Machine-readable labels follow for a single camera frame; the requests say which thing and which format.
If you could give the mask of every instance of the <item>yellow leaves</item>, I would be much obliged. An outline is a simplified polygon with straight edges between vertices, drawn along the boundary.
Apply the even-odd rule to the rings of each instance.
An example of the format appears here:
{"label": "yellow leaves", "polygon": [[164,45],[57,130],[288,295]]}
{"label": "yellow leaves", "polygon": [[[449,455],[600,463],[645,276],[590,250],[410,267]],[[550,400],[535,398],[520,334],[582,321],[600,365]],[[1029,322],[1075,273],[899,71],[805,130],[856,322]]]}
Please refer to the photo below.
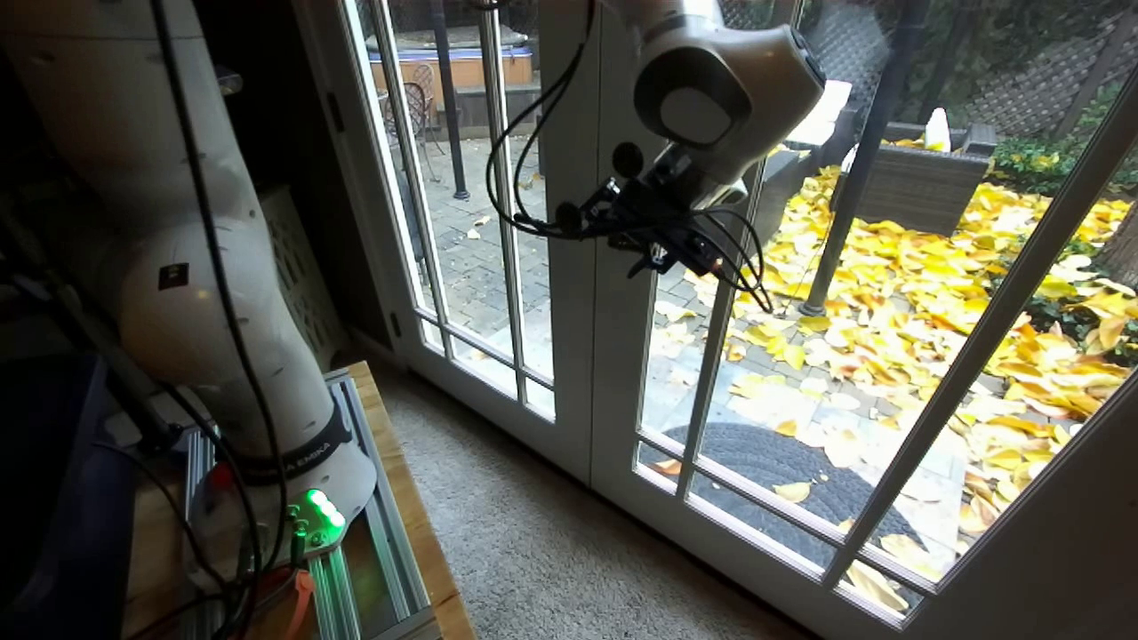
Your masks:
{"label": "yellow leaves", "polygon": [[[979,184],[954,237],[922,233],[889,220],[855,220],[842,263],[825,298],[825,317],[794,317],[812,295],[817,256],[831,228],[829,167],[806,176],[791,199],[778,233],[763,244],[768,289],[782,301],[778,317],[739,314],[728,359],[746,349],[786,363],[786,375],[825,381],[829,388],[855,385],[856,398],[871,398],[881,430],[910,427],[942,373],[987,308],[1008,267],[1019,256],[1038,228],[1049,199],[1019,194],[998,184]],[[1049,467],[1070,439],[1078,422],[1124,385],[1132,368],[1101,354],[1126,341],[1126,322],[1138,321],[1138,298],[1092,271],[1092,250],[1101,244],[1126,216],[1132,201],[1101,199],[1078,228],[1078,243],[1042,282],[1038,298],[1056,308],[1087,317],[1085,331],[1059,321],[1033,326],[1023,314],[985,363],[983,385],[954,416],[954,433],[969,444],[969,486],[960,501],[964,538],[987,529],[998,512]],[[840,468],[861,468],[869,439],[845,430],[825,430],[801,416],[778,416],[778,390],[761,381],[735,375],[735,398],[757,398],[778,433],[817,444]],[[806,486],[774,486],[782,499],[806,499]],[[916,546],[889,540],[889,553],[922,566]]]}

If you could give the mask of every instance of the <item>wooden box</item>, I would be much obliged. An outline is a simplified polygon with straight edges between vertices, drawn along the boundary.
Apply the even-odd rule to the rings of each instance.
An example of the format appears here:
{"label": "wooden box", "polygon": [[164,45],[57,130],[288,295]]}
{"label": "wooden box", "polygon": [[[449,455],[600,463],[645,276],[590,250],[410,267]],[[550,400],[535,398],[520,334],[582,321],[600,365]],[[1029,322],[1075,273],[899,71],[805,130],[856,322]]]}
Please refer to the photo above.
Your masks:
{"label": "wooden box", "polygon": [[[884,129],[884,141],[922,135],[922,125]],[[987,125],[954,129],[954,152],[897,148],[884,141],[863,176],[856,216],[897,220],[928,233],[954,233],[974,184],[991,164],[996,130]]]}

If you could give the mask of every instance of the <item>black cable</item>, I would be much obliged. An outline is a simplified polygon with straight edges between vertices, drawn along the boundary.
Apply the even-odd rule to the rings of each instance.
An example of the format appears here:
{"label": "black cable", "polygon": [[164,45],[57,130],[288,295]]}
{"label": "black cable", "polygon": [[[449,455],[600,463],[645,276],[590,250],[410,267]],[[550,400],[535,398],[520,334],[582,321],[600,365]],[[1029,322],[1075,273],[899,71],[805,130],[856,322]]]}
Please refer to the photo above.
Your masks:
{"label": "black cable", "polygon": [[[743,250],[743,243],[739,243],[721,220],[715,220],[715,214],[731,214],[731,216],[739,220],[739,228],[743,228],[743,231],[749,233],[749,243],[753,243],[753,251],[757,251],[753,259],[749,259],[749,251]],[[735,273],[735,289],[746,292],[746,295],[757,301],[757,308],[771,314],[774,301],[771,301],[768,289],[761,285],[761,276],[763,276],[763,259],[761,259],[761,243],[757,243],[753,222],[749,222],[743,214],[735,214],[735,209],[708,209],[701,220],[708,220],[721,237],[728,237],[731,250],[735,250],[735,256],[743,259],[743,267],[753,273],[753,276],[746,282],[746,276],[743,276],[743,267],[721,251],[725,263],[728,263],[728,271]]]}
{"label": "black cable", "polygon": [[[486,156],[486,164],[485,164],[485,187],[486,187],[486,194],[492,194],[492,205],[493,205],[497,220],[504,220],[504,222],[516,228],[516,231],[525,231],[525,233],[561,233],[554,222],[529,216],[529,209],[525,209],[525,201],[523,201],[523,194],[520,194],[520,173],[523,173],[523,164],[525,164],[537,135],[544,130],[546,118],[558,110],[561,94],[568,91],[568,86],[574,86],[574,78],[577,78],[577,71],[581,71],[582,51],[586,51],[590,30],[595,30],[595,17],[596,17],[596,0],[586,2],[586,28],[582,28],[582,34],[581,34],[568,65],[561,66],[561,73],[558,73],[529,105],[523,105],[523,110],[504,125],[504,130],[492,141],[492,156]],[[504,137],[507,137],[535,110],[542,110],[542,118],[537,118],[537,125],[535,125],[535,130],[529,130],[529,137],[525,137],[525,144],[523,144],[523,152],[520,152],[520,158],[516,158],[516,167],[511,167],[511,176],[516,176],[511,184],[516,184],[516,205],[520,205],[520,214],[507,214],[507,209],[503,205],[503,192],[497,192],[493,169],[497,169],[497,156],[503,156],[503,148],[504,148]]]}
{"label": "black cable", "polygon": [[147,622],[143,629],[136,629],[128,640],[147,640],[147,636],[167,629],[173,619],[180,619],[180,615],[187,615],[187,612],[196,612],[196,606],[204,606],[210,602],[219,602],[219,597],[225,595],[198,595],[193,602],[180,602],[177,606],[170,606],[170,612],[155,615],[152,622]]}
{"label": "black cable", "polygon": [[238,501],[243,501],[243,512],[244,512],[244,533],[248,533],[248,546],[254,546],[254,571],[243,578],[243,595],[238,595],[238,606],[236,606],[236,615],[219,624],[219,629],[228,629],[228,624],[236,624],[243,615],[248,615],[254,619],[254,612],[255,612],[255,578],[261,578],[261,571],[266,571],[266,566],[263,566],[263,546],[261,546],[261,529],[255,529],[255,512],[254,512],[254,499],[248,499],[248,484],[244,484],[244,476],[243,476],[243,468],[238,468],[238,459],[236,459],[236,452],[228,448],[228,439],[225,436],[217,436],[213,433],[213,427],[210,427],[210,419],[177,390],[177,388],[170,388],[170,385],[164,385],[164,390],[180,405],[180,411],[204,430],[204,436],[217,448],[217,455],[228,463],[228,472],[232,472],[232,478],[236,478],[236,486],[238,486]]}
{"label": "black cable", "polygon": [[107,439],[94,439],[94,448],[113,452],[120,459],[128,459],[170,503],[170,512],[177,516],[177,525],[187,540],[193,558],[204,566],[204,571],[217,584],[217,591],[232,591],[232,584],[210,566],[204,540],[196,538],[196,529],[186,523],[177,499],[170,494],[170,486],[161,478],[155,468],[149,468],[139,455],[132,455],[128,448],[107,444]]}
{"label": "black cable", "polygon": [[164,54],[173,110],[177,110],[177,130],[180,130],[180,144],[186,144],[186,156],[187,156],[187,173],[193,173],[198,220],[204,220],[206,244],[210,244],[210,267],[213,267],[225,322],[228,322],[228,334],[232,334],[232,341],[238,349],[243,373],[244,373],[244,381],[254,388],[255,408],[263,416],[266,444],[269,444],[273,467],[277,467],[277,486],[280,486],[277,538],[273,538],[273,550],[266,558],[266,566],[273,566],[277,553],[280,553],[286,518],[288,518],[288,484],[286,484],[286,467],[280,467],[277,422],[273,422],[266,395],[263,395],[263,388],[255,381],[255,368],[254,368],[254,359],[248,359],[248,349],[244,349],[244,336],[243,336],[243,322],[238,322],[238,314],[236,314],[232,285],[228,285],[228,273],[225,273],[217,222],[213,222],[206,173],[204,173],[204,156],[198,156],[198,144],[196,144],[196,130],[193,130],[186,87],[180,87],[180,71],[177,71],[177,56],[173,56],[173,43],[170,43],[167,10],[164,10],[164,0],[149,0],[149,7],[152,7],[152,28],[155,28],[155,40],[161,40],[161,54]]}

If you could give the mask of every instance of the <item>gray carpet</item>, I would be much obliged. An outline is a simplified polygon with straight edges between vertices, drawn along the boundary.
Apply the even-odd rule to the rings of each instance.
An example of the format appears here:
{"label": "gray carpet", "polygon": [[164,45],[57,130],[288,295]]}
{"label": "gray carpet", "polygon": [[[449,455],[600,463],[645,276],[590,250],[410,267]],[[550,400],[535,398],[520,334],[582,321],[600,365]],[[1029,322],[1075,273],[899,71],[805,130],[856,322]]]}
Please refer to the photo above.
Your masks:
{"label": "gray carpet", "polygon": [[806,636],[442,390],[372,368],[479,636]]}

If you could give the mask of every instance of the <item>wall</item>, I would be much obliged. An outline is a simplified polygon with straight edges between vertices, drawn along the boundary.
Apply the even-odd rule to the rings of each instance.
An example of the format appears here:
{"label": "wall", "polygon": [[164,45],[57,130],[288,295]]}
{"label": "wall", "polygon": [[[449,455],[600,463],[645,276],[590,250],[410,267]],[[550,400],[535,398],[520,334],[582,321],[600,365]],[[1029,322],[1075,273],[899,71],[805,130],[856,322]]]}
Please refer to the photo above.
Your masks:
{"label": "wall", "polygon": [[244,78],[232,122],[255,187],[288,184],[340,322],[388,344],[309,60],[280,0],[198,0],[213,65]]}

